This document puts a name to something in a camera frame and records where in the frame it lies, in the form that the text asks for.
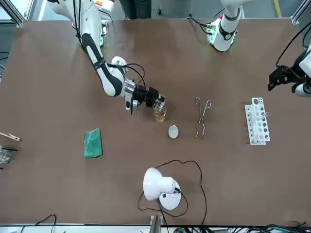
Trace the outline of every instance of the brown table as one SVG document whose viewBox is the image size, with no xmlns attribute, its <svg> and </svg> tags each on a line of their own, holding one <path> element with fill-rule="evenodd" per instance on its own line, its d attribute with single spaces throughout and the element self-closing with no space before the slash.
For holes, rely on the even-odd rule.
<svg viewBox="0 0 311 233">
<path fill-rule="evenodd" d="M 17 31 L 0 85 L 1 132 L 22 137 L 20 151 L 0 171 L 0 222 L 148 224 L 137 201 L 147 168 L 172 159 L 203 170 L 208 225 L 288 224 L 311 218 L 310 99 L 291 86 L 268 92 L 268 75 L 297 32 L 289 19 L 241 20 L 233 47 L 219 53 L 188 20 L 115 22 L 105 56 L 146 70 L 146 83 L 165 94 L 168 116 L 137 116 L 103 91 L 69 22 L 25 22 Z M 296 40 L 281 63 L 302 52 Z M 129 72 L 130 78 L 137 79 Z M 196 139 L 195 97 L 211 100 L 206 136 Z M 244 105 L 263 97 L 271 142 L 250 146 Z M 176 140 L 168 127 L 179 127 Z M 104 155 L 83 157 L 84 132 L 101 128 Z M 181 185 L 186 215 L 168 224 L 200 224 L 204 199 L 195 165 L 161 169 Z M 142 207 L 157 208 L 145 199 Z M 181 213 L 182 203 L 173 213 Z"/>
</svg>

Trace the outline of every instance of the small white bowl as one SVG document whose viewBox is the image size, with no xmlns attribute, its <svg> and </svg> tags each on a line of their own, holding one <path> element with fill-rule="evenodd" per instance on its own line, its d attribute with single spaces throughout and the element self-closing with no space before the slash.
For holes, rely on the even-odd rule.
<svg viewBox="0 0 311 233">
<path fill-rule="evenodd" d="M 177 138 L 178 136 L 178 128 L 175 125 L 171 125 L 169 128 L 169 136 L 170 138 Z"/>
</svg>

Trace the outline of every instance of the white lamp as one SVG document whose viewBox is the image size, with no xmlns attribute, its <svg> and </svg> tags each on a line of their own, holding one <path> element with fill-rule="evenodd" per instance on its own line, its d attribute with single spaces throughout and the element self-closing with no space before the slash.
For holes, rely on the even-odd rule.
<svg viewBox="0 0 311 233">
<path fill-rule="evenodd" d="M 180 186 L 172 177 L 163 177 L 161 172 L 149 168 L 143 181 L 144 194 L 147 200 L 160 199 L 167 210 L 175 209 L 181 200 Z"/>
</svg>

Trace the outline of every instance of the wooden clothespin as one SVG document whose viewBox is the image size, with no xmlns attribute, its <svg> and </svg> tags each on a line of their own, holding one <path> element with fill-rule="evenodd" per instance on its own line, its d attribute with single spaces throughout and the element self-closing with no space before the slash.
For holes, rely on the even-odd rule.
<svg viewBox="0 0 311 233">
<path fill-rule="evenodd" d="M 2 136 L 5 136 L 5 137 L 8 137 L 8 138 L 11 138 L 11 139 L 13 139 L 13 140 L 15 140 L 15 141 L 20 141 L 20 138 L 19 137 L 16 137 L 16 136 L 14 136 L 14 135 L 12 135 L 12 134 L 5 134 L 5 133 L 0 133 L 0 135 L 2 135 Z"/>
</svg>

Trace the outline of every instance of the sponge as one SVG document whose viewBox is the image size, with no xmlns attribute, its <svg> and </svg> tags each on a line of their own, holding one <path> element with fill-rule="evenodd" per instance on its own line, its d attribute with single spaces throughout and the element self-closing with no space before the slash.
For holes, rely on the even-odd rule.
<svg viewBox="0 0 311 233">
<path fill-rule="evenodd" d="M 84 157 L 97 158 L 102 153 L 101 130 L 95 129 L 84 133 Z"/>
</svg>

